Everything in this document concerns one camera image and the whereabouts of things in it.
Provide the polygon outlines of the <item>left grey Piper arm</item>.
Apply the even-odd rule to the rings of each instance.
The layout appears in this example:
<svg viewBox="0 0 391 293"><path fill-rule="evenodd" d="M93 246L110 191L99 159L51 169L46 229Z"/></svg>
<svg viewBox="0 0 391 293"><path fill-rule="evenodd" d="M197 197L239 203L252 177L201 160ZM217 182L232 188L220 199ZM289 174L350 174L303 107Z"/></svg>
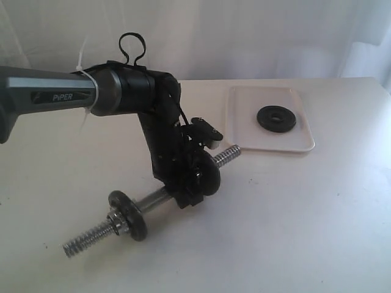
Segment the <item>left grey Piper arm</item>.
<svg viewBox="0 0 391 293"><path fill-rule="evenodd" d="M1 68L1 142L19 116L85 108L93 115L136 114L153 176L184 208L216 193L221 176L209 150L221 136L200 118L188 120L181 85L170 73L108 62L85 73Z"/></svg>

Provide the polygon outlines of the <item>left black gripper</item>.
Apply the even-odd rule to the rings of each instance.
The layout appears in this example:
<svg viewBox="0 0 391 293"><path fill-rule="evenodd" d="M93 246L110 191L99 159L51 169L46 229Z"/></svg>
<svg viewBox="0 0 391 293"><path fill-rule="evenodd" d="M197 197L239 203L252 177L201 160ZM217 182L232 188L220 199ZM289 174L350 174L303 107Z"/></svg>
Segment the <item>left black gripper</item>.
<svg viewBox="0 0 391 293"><path fill-rule="evenodd" d="M180 209L201 203L211 195L210 156L196 157L183 134L178 109L140 112L139 121L150 151L153 176L165 186L182 186L174 193Z"/></svg>

